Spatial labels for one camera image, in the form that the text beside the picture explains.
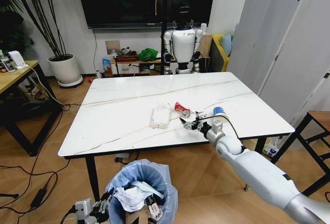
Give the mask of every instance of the table edge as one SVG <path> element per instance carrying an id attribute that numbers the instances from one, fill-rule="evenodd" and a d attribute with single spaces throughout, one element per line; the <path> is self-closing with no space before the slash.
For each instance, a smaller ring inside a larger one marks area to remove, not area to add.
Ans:
<path id="1" fill-rule="evenodd" d="M 240 140 L 259 139 L 259 138 L 267 138 L 267 137 L 285 136 L 285 135 L 289 135 L 289 134 L 291 134 L 291 133 L 261 135 L 261 136 L 254 136 L 254 137 L 243 137 L 243 138 L 239 138 L 239 139 Z M 157 149 L 184 147 L 184 146 L 192 146 L 192 145 L 204 145 L 204 144 L 208 144 L 208 143 L 209 143 L 209 141 L 200 141 L 200 142 L 182 143 L 182 144 L 165 145 L 165 146 L 148 147 L 148 148 L 125 149 L 125 150 L 99 152 L 99 153 L 84 153 L 84 154 L 77 154 L 77 155 L 60 155 L 57 153 L 57 155 L 60 157 L 64 157 L 65 159 L 74 159 L 74 158 L 86 158 L 89 156 L 95 157 L 95 156 L 104 156 L 104 155 L 111 155 L 111 154 L 117 154 L 117 153 L 128 153 L 128 152 L 135 152 L 135 151 L 157 150 Z"/>

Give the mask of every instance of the white flower pot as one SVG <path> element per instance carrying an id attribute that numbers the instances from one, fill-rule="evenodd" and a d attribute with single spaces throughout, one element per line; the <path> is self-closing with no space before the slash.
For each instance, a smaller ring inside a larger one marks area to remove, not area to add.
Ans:
<path id="1" fill-rule="evenodd" d="M 65 60 L 56 60 L 56 57 L 53 56 L 48 59 L 48 63 L 51 65 L 54 71 L 54 75 L 58 80 L 58 84 L 64 87 L 75 86 L 83 81 L 74 55 L 67 55 L 71 56 L 71 58 Z"/>

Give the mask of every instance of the trash can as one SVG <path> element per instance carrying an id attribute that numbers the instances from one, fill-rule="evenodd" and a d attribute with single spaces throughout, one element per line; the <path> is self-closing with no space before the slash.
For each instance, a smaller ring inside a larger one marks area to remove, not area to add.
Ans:
<path id="1" fill-rule="evenodd" d="M 120 172 L 110 181 L 106 191 L 117 187 L 126 187 L 133 181 L 145 181 L 152 188 L 164 195 L 163 199 L 154 195 L 163 211 L 163 216 L 157 224 L 170 224 L 174 221 L 178 206 L 177 190 L 171 184 L 171 177 L 168 165 L 161 165 L 141 159 L 124 166 Z M 109 221 L 111 224 L 125 224 L 126 212 L 116 197 L 109 203 Z"/>

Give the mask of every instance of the plant pot base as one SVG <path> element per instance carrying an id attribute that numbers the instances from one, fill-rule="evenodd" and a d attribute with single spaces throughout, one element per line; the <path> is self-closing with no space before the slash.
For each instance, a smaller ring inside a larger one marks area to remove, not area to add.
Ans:
<path id="1" fill-rule="evenodd" d="M 72 82 L 72 83 L 66 83 L 65 84 L 65 83 L 61 83 L 60 81 L 57 81 L 57 82 L 61 87 L 72 87 L 72 86 L 76 86 L 76 85 L 80 84 L 82 81 L 83 81 L 83 78 L 80 75 L 79 79 L 75 82 Z"/>

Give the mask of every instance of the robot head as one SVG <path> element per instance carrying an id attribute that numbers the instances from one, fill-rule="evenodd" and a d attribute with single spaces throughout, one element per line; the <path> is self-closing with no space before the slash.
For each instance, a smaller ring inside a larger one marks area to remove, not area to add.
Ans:
<path id="1" fill-rule="evenodd" d="M 191 21 L 190 5 L 188 3 L 181 3 L 176 11 L 174 19 L 177 21 L 177 30 L 191 29 L 187 23 Z"/>

